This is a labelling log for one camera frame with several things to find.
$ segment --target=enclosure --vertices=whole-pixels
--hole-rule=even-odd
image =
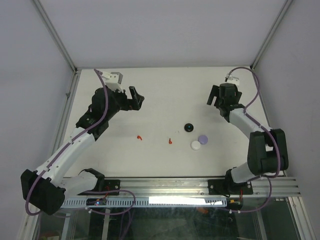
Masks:
[[[2,1],[2,238],[319,238],[319,8],[315,0]],[[237,66],[259,77],[260,96],[249,112],[284,130],[289,156],[288,170],[271,181],[268,205],[253,213],[222,208],[231,201],[261,206],[267,179],[248,183],[252,194],[243,196],[212,195],[209,182],[247,160],[248,138],[206,105],[211,87]],[[101,87],[93,69],[123,74],[127,94],[135,86],[145,100],[139,111],[117,113],[65,177],[94,168],[119,181],[135,203],[121,193],[91,208],[119,213],[133,203],[134,218],[83,209],[103,195],[66,199],[60,215],[67,218],[29,216],[20,176],[68,139]],[[232,76],[248,104],[257,92],[254,76],[244,69]],[[194,151],[190,143],[200,135],[208,143]],[[214,204],[149,203],[156,196]]]

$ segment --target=aluminum frame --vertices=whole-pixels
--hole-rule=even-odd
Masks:
[[[65,216],[66,216],[66,218],[65,218],[64,224],[63,224],[61,240],[66,240],[68,232],[70,232],[69,231],[69,224],[70,224],[70,220],[71,220],[71,213],[66,213]]]
[[[288,9],[292,5],[293,1],[294,0],[286,0],[286,2],[284,3],[282,9],[280,10],[277,18],[275,19],[275,21],[273,23],[269,33],[267,34],[264,42],[262,43],[262,46],[261,46],[260,50],[258,51],[256,58],[254,59],[252,65],[251,65],[252,69],[255,69],[255,67],[259,64],[261,57],[263,56],[264,52],[266,51],[266,49],[267,49],[269,43],[271,42],[276,30],[278,29],[278,26],[280,25],[284,16],[288,12]],[[51,35],[52,39],[54,40],[56,46],[58,47],[59,51],[63,55],[67,64],[69,65],[69,67],[71,68],[71,70],[74,73],[73,78],[72,78],[72,82],[70,85],[70,91],[68,93],[66,93],[67,100],[66,100],[66,103],[65,103],[65,106],[63,109],[63,113],[62,113],[62,117],[61,117],[58,129],[57,129],[56,139],[55,139],[54,145],[51,148],[52,149],[51,153],[53,153],[56,149],[58,149],[58,147],[63,142],[63,138],[64,138],[65,131],[66,131],[66,126],[67,126],[67,123],[69,120],[69,116],[70,116],[74,96],[76,94],[76,89],[77,89],[77,85],[78,85],[79,76],[81,74],[81,71],[77,71],[78,68],[75,66],[72,58],[70,57],[67,49],[65,48],[62,40],[60,39],[55,27],[53,26],[53,24],[52,24],[50,18],[48,17],[43,5],[41,4],[41,1],[40,0],[32,0],[32,2],[34,3],[35,9],[39,13],[39,16],[41,17],[44,25],[46,26],[47,30],[49,31],[49,34]],[[174,186],[172,186],[172,185],[171,186],[168,185],[166,188],[163,188],[159,185],[158,186],[155,186],[155,185],[150,186],[152,179],[148,179],[149,186],[147,186],[147,184],[145,186],[141,186],[142,180],[144,178],[135,178],[134,179],[135,184],[132,184],[134,182],[134,181],[132,181],[132,178],[131,178],[131,181],[129,180],[129,178],[121,178],[121,179],[122,179],[122,183],[121,183],[122,189],[128,189],[128,190],[133,190],[133,191],[138,190],[137,194],[139,194],[139,196],[146,196],[148,194],[148,191],[146,191],[146,190],[149,189],[150,194],[157,194],[158,195],[160,193],[166,194],[166,192],[167,192],[170,194],[183,193],[184,195],[189,196],[189,197],[190,196],[199,196],[199,194],[200,194],[200,196],[204,197],[203,195],[207,196],[207,191],[208,191],[208,186],[206,188],[206,186],[204,185],[204,182],[208,179],[212,179],[212,177],[198,178],[198,180],[193,178],[193,180],[192,180],[192,183],[194,184],[193,186],[192,185],[187,186],[187,187],[178,186],[177,188],[174,188]],[[190,178],[180,178],[180,181],[183,181],[183,180],[189,181],[189,183],[190,183]],[[156,180],[156,181],[158,182],[158,184],[163,183],[163,182],[168,183],[168,179],[165,179],[165,178],[158,178],[158,180]],[[296,221],[298,232],[299,232],[300,236],[302,236],[301,239],[306,239],[306,240],[316,239],[315,234],[314,234],[312,227],[311,227],[309,217],[306,214],[306,209],[303,204],[303,200],[301,198],[299,188],[298,188],[298,185],[296,183],[295,178],[293,178],[293,177],[280,177],[278,179],[273,179],[272,186],[273,186],[272,197],[276,197],[276,198],[288,197],[288,201],[289,201],[289,204],[292,209],[292,216],[294,217],[294,219]],[[265,180],[257,180],[257,181],[252,182],[252,187],[253,187],[254,194],[250,195],[250,196],[243,196],[244,198],[252,198],[252,197],[264,198],[269,193],[269,183]],[[35,212],[35,211],[37,211],[37,208],[34,206],[30,206],[30,210],[32,212]],[[19,231],[19,234],[18,234],[18,239],[19,240],[31,239],[34,234],[34,231],[36,229],[37,221],[38,221],[38,216],[29,216],[29,215],[25,214],[20,231]]]
[[[98,199],[100,196],[93,195],[93,196],[74,196],[69,198],[68,200],[64,201],[61,209],[80,209],[85,208],[86,202],[89,199]],[[227,198],[221,196],[214,196],[214,197],[198,197],[204,199],[207,204],[197,204],[197,207],[217,207],[217,208],[225,208],[227,206]],[[132,196],[109,196],[107,198],[105,205],[91,205],[89,208],[129,208],[134,203]],[[195,205],[190,204],[163,204],[163,203],[156,203],[150,204],[148,197],[136,197],[135,203],[133,208],[188,208],[194,207]]]
[[[255,212],[255,218],[259,226],[259,235],[260,235],[259,239],[268,240],[264,220],[262,218],[262,214],[260,210]]]

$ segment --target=glass panel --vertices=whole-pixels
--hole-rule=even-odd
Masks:
[[[263,198],[234,199],[253,209]],[[95,208],[119,213],[124,208]],[[137,207],[123,215],[88,214],[85,209],[61,209],[41,216],[41,240],[298,240],[287,201],[271,199],[259,212],[229,213],[218,207]]]

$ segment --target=white bracket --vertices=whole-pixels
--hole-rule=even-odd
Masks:
[[[229,75],[229,77],[226,80],[229,84],[235,84],[237,86],[240,86],[240,80],[238,77],[232,76],[232,74]]]
[[[100,71],[102,72],[101,77],[104,80],[104,84],[112,91],[118,90],[119,92],[123,93],[124,90],[122,89],[121,82],[123,75],[120,72],[107,72],[107,71]]]

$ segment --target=black bracket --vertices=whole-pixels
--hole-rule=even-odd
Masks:
[[[278,146],[280,153],[280,170],[286,170],[289,166],[288,150],[285,132],[281,129],[271,129],[271,135]],[[267,151],[266,145],[272,147]],[[265,173],[275,173],[278,168],[278,159],[275,146],[266,132],[251,132],[247,163],[250,172],[255,176]]]
[[[119,179],[104,179],[104,189],[106,191],[119,190],[120,180]],[[119,192],[109,193],[110,196],[119,196]]]
[[[230,112],[245,107],[242,104],[239,104],[241,96],[242,92],[238,91],[235,84],[222,83],[220,86],[213,85],[206,104],[211,105],[216,97],[213,105],[219,109],[221,117],[224,117],[229,123]]]
[[[145,97],[138,94],[134,86],[130,86],[129,90],[132,99],[128,99],[125,90],[123,90],[123,92],[119,92],[118,90],[112,91],[109,88],[106,89],[108,95],[107,113],[100,124],[88,131],[88,134],[93,134],[95,140],[97,140],[109,127],[109,120],[120,110],[140,110]],[[91,127],[103,116],[105,108],[106,96],[104,89],[101,87],[95,90],[94,95],[92,96],[92,103],[89,105],[86,113],[80,117],[75,126],[83,129]]]
[[[224,179],[209,179],[208,180],[209,195],[223,195],[227,198],[230,195],[240,195],[241,190],[243,195],[253,195],[254,191],[250,183],[241,183],[239,186],[232,189],[226,187],[226,181]]]

